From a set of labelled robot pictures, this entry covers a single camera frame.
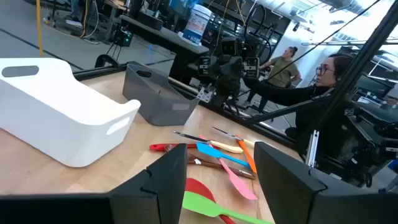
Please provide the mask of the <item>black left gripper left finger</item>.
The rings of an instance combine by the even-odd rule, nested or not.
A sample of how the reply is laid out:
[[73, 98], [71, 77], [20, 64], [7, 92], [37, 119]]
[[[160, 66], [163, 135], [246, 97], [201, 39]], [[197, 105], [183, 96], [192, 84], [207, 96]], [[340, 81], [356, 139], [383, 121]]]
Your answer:
[[0, 195], [0, 224], [178, 224], [187, 146], [105, 193]]

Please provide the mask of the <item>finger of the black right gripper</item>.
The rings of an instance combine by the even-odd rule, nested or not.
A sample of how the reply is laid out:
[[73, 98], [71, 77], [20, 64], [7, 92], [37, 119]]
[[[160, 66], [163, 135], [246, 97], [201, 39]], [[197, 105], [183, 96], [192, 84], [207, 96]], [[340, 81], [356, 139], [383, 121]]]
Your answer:
[[229, 77], [220, 75], [217, 79], [217, 93], [219, 95], [227, 95], [229, 93]]
[[231, 79], [231, 94], [233, 96], [238, 96], [241, 89], [241, 76], [233, 74]]

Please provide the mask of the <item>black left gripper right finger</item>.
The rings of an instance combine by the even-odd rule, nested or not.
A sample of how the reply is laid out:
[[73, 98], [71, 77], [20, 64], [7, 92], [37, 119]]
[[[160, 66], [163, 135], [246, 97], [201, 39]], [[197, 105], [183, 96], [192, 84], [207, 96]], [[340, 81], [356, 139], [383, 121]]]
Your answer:
[[276, 224], [398, 224], [396, 193], [355, 187], [264, 142], [254, 160]]

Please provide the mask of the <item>pink silicone spatula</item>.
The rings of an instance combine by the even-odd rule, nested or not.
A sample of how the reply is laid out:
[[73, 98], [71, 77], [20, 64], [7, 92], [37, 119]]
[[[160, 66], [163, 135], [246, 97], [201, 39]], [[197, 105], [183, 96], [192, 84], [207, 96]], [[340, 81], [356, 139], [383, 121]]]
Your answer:
[[[204, 135], [200, 135], [201, 138], [207, 139]], [[257, 197], [254, 195], [251, 189], [245, 184], [243, 180], [241, 180], [236, 174], [234, 174], [226, 165], [224, 159], [218, 159], [220, 164], [226, 169], [226, 172], [229, 175], [229, 179], [231, 183], [234, 185], [235, 189], [246, 199], [248, 200], [257, 200]]]

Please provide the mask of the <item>green silicone spatula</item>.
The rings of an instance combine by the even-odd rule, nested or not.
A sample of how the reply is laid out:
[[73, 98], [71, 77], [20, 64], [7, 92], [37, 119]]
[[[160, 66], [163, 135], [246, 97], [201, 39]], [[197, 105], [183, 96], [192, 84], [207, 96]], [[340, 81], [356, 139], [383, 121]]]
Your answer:
[[200, 213], [202, 215], [208, 217], [217, 217], [219, 215], [226, 215], [228, 217], [232, 217], [241, 221], [245, 221], [250, 224], [273, 224], [271, 222], [267, 222], [264, 220], [260, 220], [257, 218], [249, 217], [247, 215], [243, 215], [240, 213], [236, 213], [234, 211], [225, 209], [219, 206], [217, 203], [212, 200], [193, 192], [185, 191], [183, 196], [182, 207]]

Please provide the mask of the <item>red silicone spoon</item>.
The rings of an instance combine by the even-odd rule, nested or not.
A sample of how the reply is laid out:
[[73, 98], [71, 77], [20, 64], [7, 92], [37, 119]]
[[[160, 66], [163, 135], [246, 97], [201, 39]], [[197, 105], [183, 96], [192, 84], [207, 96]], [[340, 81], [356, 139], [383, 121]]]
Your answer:
[[[206, 187], [203, 183], [194, 178], [190, 177], [187, 178], [185, 184], [185, 190], [204, 196], [207, 199], [216, 203], [216, 200], [210, 189]], [[218, 217], [221, 218], [226, 224], [236, 224], [235, 221], [233, 221], [230, 217], [227, 217], [226, 215], [219, 215]]]

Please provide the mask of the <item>orange silicone spatula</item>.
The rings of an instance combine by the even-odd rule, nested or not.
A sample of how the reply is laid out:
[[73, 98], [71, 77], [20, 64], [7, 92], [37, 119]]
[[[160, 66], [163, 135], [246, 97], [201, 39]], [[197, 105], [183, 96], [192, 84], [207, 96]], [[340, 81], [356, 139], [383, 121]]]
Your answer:
[[256, 165], [255, 165], [255, 162], [254, 162], [254, 159], [253, 159], [251, 153], [249, 152], [248, 146], [245, 146], [245, 145], [239, 145], [239, 146], [243, 150], [243, 153], [246, 156], [246, 159], [247, 159], [247, 161], [249, 163], [249, 166], [250, 166], [251, 170], [254, 173], [257, 173]]

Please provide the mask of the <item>grey translucent plastic bin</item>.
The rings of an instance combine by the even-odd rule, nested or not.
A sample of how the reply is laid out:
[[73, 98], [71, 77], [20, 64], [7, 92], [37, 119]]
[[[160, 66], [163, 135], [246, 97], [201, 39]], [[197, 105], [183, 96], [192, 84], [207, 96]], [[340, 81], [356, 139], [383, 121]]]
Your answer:
[[155, 126], [183, 126], [199, 102], [172, 87], [166, 73], [137, 62], [127, 64], [123, 96], [140, 101], [139, 114]]

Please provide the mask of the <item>blue silicone spatula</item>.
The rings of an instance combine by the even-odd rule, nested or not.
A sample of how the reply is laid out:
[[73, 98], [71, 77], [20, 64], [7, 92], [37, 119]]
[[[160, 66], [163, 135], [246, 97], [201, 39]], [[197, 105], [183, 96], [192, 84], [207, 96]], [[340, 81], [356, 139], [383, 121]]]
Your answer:
[[196, 143], [196, 145], [197, 145], [197, 149], [201, 153], [204, 153], [204, 154], [209, 155], [209, 156], [213, 156], [213, 157], [215, 157], [217, 159], [227, 159], [227, 160], [233, 161], [233, 162], [235, 162], [237, 164], [240, 164], [242, 166], [250, 167], [248, 162], [245, 162], [245, 161], [242, 161], [240, 159], [231, 157], [231, 156], [229, 156], [227, 154], [224, 154], [221, 151], [211, 147], [208, 144], [205, 144], [205, 143], [202, 143], [202, 142], [198, 142], [198, 143]]

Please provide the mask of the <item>blue white wipes tub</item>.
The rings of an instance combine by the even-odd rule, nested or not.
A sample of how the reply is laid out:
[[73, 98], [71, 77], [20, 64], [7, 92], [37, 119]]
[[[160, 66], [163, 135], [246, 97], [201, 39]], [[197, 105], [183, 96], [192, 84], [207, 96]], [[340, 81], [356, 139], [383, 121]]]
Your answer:
[[199, 4], [194, 5], [182, 37], [193, 45], [200, 45], [211, 15], [212, 12], [207, 7]]

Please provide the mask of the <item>grey side desk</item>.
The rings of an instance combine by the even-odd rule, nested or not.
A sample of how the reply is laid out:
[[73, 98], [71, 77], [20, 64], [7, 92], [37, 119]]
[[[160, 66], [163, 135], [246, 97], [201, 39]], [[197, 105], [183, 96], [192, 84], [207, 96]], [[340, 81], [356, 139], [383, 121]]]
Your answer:
[[133, 34], [137, 34], [152, 44], [174, 52], [175, 58], [169, 76], [186, 85], [190, 83], [193, 74], [187, 71], [188, 64], [205, 55], [209, 51], [207, 47], [189, 44], [177, 33], [164, 27], [161, 30], [156, 30], [127, 15], [121, 15], [119, 18], [132, 27]]

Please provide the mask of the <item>black box with green lights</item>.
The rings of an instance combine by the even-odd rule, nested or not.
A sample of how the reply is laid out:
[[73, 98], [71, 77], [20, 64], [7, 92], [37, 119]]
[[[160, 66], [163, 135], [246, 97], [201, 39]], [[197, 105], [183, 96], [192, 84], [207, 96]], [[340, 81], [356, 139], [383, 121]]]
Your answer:
[[133, 34], [126, 27], [121, 27], [114, 34], [114, 43], [120, 47], [129, 47]]

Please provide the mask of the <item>glossy white plastic bin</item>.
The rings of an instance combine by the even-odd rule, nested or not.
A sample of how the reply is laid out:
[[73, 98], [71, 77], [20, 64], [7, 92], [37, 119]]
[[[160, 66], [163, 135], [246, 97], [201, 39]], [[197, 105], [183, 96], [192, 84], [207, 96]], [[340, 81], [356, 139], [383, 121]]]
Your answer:
[[120, 145], [141, 106], [79, 82], [55, 58], [0, 58], [0, 128], [69, 167]]

